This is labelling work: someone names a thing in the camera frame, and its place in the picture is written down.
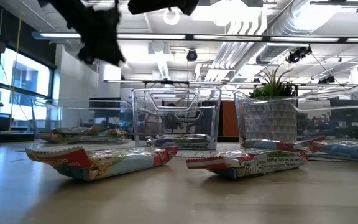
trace wooden table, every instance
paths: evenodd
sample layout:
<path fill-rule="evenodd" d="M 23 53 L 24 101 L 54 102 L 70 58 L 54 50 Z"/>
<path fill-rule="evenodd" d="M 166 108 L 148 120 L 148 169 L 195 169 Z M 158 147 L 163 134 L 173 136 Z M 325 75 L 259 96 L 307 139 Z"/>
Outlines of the wooden table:
<path fill-rule="evenodd" d="M 309 162 L 242 181 L 166 166 L 80 182 L 0 145 L 0 223 L 358 223 L 358 163 Z"/>

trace window frame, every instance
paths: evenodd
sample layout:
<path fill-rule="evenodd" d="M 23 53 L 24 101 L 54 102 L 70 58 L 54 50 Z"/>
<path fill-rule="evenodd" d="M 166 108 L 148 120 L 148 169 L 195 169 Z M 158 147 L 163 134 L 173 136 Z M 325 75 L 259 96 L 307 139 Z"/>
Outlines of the window frame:
<path fill-rule="evenodd" d="M 16 50 L 14 48 L 11 48 L 11 47 L 6 47 L 6 49 L 9 49 L 9 50 L 13 50 L 16 52 Z M 27 57 L 37 63 L 40 63 L 44 66 L 46 66 L 48 69 L 49 69 L 49 85 L 48 85 L 48 94 L 47 95 L 44 95 L 44 94 L 40 94 L 40 93 L 37 93 L 37 92 L 34 92 L 34 91 L 29 91 L 29 90 L 26 90 L 26 89 L 23 89 L 23 88 L 19 88 L 19 87 L 14 87 L 14 93 L 22 93 L 22 94 L 25 94 L 25 95 L 29 95 L 29 96 L 35 96 L 35 97 L 39 97 L 39 98 L 43 98 L 43 99 L 51 99 L 52 98 L 52 93 L 53 93 L 53 83 L 55 81 L 55 69 L 56 67 L 51 67 L 50 65 L 46 65 L 45 63 L 41 62 L 40 60 L 37 60 L 35 58 L 32 58 L 32 57 L 29 57 L 27 54 L 23 54 L 22 52 L 18 52 L 19 54 L 21 54 L 22 56 L 24 57 Z M 13 87 L 12 85 L 7 85 L 7 84 L 4 84 L 4 83 L 0 83 L 0 88 L 2 89 L 6 89 L 6 90 L 11 90 L 11 87 Z M 12 130 L 13 131 L 25 131 L 27 130 L 27 128 L 21 128 L 21 127 L 12 127 Z"/>

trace clear plastic bin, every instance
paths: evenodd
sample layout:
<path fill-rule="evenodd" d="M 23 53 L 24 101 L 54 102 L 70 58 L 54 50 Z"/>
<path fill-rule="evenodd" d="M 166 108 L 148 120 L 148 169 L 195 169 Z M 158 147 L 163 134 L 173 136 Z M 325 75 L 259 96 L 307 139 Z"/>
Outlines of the clear plastic bin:
<path fill-rule="evenodd" d="M 235 92 L 234 99 L 240 142 L 318 137 L 358 142 L 358 90 L 266 100 Z"/>
<path fill-rule="evenodd" d="M 135 144 L 216 149 L 220 104 L 218 88 L 133 90 Z"/>
<path fill-rule="evenodd" d="M 122 144 L 132 139 L 132 105 L 113 100 L 32 100 L 36 141 Z"/>

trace ceiling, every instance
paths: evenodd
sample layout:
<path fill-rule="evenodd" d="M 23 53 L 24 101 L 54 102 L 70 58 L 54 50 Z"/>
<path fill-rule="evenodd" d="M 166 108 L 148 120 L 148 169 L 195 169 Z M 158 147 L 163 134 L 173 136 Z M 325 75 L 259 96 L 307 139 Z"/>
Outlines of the ceiling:
<path fill-rule="evenodd" d="M 290 0 L 276 0 L 277 6 L 267 10 L 267 21 L 270 22 Z M 197 34 L 226 34 L 230 26 L 217 26 L 212 21 L 197 21 L 192 16 L 180 14 L 180 20 L 176 25 L 168 25 L 163 21 L 165 10 L 150 12 L 141 15 L 132 15 L 127 10 L 127 1 L 120 1 L 122 12 L 119 32 L 145 32 L 145 33 L 197 33 Z M 0 0 L 0 5 L 16 16 L 22 16 L 23 20 L 42 32 L 74 32 L 66 28 L 65 20 L 52 7 L 41 9 L 37 0 Z M 312 35 L 358 35 L 358 14 L 356 8 L 342 8 L 332 16 L 323 26 L 318 28 Z M 122 71 L 130 77 L 135 74 L 152 73 L 158 70 L 157 63 L 153 57 L 149 57 L 149 41 L 120 41 L 121 50 L 127 59 L 126 66 Z M 221 47 L 220 42 L 179 42 L 171 41 L 170 53 L 175 52 L 167 62 L 170 70 L 194 71 L 198 62 L 187 62 L 186 55 L 190 48 L 196 49 L 198 60 L 205 62 L 213 61 Z M 78 51 L 79 42 L 66 45 L 71 52 Z M 313 44 L 311 46 L 314 56 L 307 56 L 292 68 L 290 80 L 295 82 L 308 82 L 311 77 L 325 70 L 336 67 L 338 80 L 348 78 L 350 67 L 357 65 L 358 45 L 328 45 Z"/>

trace green succulent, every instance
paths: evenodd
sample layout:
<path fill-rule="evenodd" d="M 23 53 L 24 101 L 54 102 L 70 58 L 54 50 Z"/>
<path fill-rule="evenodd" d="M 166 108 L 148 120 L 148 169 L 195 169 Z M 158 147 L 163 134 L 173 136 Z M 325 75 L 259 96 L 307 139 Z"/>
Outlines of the green succulent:
<path fill-rule="evenodd" d="M 281 75 L 277 75 L 277 71 L 280 68 L 279 65 L 275 70 L 271 72 L 265 67 L 260 72 L 263 74 L 257 74 L 255 77 L 265 80 L 267 83 L 263 87 L 256 88 L 252 93 L 249 93 L 252 98 L 264 97 L 264 96 L 295 96 L 296 88 L 295 85 L 290 82 L 281 82 L 281 78 L 288 72 L 293 71 L 289 69 L 283 72 Z"/>

